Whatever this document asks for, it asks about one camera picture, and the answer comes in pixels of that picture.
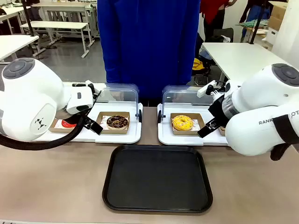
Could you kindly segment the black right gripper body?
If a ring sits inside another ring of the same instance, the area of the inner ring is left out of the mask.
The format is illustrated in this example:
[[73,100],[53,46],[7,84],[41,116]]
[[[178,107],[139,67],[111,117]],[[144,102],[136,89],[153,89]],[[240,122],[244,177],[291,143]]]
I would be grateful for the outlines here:
[[216,99],[208,108],[208,111],[213,115],[213,119],[208,123],[214,126],[226,126],[228,123],[228,118],[224,114],[222,109],[222,102],[224,100],[224,95]]

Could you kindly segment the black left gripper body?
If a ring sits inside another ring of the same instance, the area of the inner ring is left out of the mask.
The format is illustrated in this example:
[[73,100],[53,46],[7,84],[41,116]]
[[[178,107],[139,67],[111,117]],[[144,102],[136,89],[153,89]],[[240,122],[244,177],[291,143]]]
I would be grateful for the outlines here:
[[80,115],[84,119],[84,124],[93,124],[94,120],[92,120],[90,117],[88,117],[88,114],[90,113],[91,109],[84,110],[80,112]]

